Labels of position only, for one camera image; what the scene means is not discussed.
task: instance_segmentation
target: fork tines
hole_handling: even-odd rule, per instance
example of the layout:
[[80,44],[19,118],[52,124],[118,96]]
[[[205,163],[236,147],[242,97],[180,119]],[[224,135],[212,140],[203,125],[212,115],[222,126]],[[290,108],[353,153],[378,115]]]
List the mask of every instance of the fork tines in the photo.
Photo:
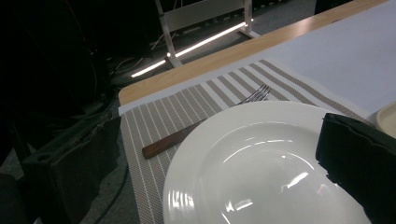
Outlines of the fork tines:
[[251,95],[246,100],[241,102],[241,104],[264,100],[269,93],[270,93],[270,88],[262,84],[256,91],[251,93]]

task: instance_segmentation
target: striped placemat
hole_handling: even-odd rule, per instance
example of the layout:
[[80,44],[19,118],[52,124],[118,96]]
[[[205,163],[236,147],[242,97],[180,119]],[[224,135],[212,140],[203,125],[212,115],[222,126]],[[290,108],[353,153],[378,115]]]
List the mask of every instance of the striped placemat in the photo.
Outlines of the striped placemat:
[[177,147],[146,160],[142,147],[206,119],[249,96],[264,83],[269,100],[316,105],[366,121],[368,114],[324,86],[269,59],[190,86],[121,114],[121,133],[141,223],[163,223],[163,184]]

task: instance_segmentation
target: led light strip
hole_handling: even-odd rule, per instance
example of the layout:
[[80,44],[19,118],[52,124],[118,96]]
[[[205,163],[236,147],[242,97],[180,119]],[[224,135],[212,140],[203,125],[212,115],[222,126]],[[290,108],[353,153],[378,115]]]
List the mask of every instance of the led light strip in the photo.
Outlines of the led light strip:
[[[203,46],[203,45],[205,45],[205,44],[207,44],[207,43],[209,43],[209,42],[211,42],[211,41],[213,41],[215,39],[218,39],[218,38],[220,38],[220,37],[222,37],[224,35],[229,34],[230,32],[232,32],[234,30],[237,30],[237,29],[241,28],[242,26],[246,26],[246,23],[245,22],[239,23],[239,24],[237,24],[237,25],[235,25],[235,26],[233,26],[233,27],[231,27],[231,28],[229,28],[229,29],[217,34],[217,35],[209,37],[208,39],[206,39],[206,40],[204,40],[204,41],[202,41],[202,42],[200,42],[200,43],[198,43],[198,44],[196,44],[196,45],[194,45],[192,47],[184,49],[181,52],[177,53],[176,57],[180,57],[181,55],[184,55],[184,54],[186,54],[186,53],[188,53],[188,52],[190,52],[190,51],[192,51],[194,49],[198,49],[201,46]],[[137,72],[137,73],[131,75],[131,77],[139,77],[139,76],[141,76],[141,75],[153,70],[154,68],[164,64],[164,63],[165,63],[165,60],[162,60],[162,61],[160,61],[158,63],[155,63],[154,65],[152,65],[150,67],[147,67],[147,68],[141,70],[140,72]]]

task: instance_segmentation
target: fork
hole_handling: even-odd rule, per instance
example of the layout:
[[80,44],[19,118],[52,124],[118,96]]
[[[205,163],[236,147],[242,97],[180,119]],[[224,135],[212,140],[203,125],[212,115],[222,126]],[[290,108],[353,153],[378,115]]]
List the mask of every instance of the fork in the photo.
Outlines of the fork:
[[[270,88],[262,84],[257,90],[249,95],[245,100],[241,101],[237,105],[243,105],[250,102],[263,101],[267,98],[270,93]],[[150,159],[170,147],[174,147],[181,143],[198,125],[204,122],[206,119],[202,119],[178,132],[172,133],[159,141],[152,143],[142,148],[143,156],[145,159]]]

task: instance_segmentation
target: wooden table edge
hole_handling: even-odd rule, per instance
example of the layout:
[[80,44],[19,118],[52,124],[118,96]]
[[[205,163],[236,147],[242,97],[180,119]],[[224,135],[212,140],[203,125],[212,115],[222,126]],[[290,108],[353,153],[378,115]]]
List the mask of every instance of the wooden table edge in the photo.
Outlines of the wooden table edge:
[[156,91],[161,91],[177,83],[189,80],[193,77],[198,77],[201,74],[239,61],[249,55],[269,49],[300,35],[308,34],[320,27],[340,21],[384,2],[387,2],[387,0],[353,0],[268,34],[210,54],[191,63],[183,64],[180,67],[176,67],[154,77],[143,79],[120,90],[120,105],[126,105]]

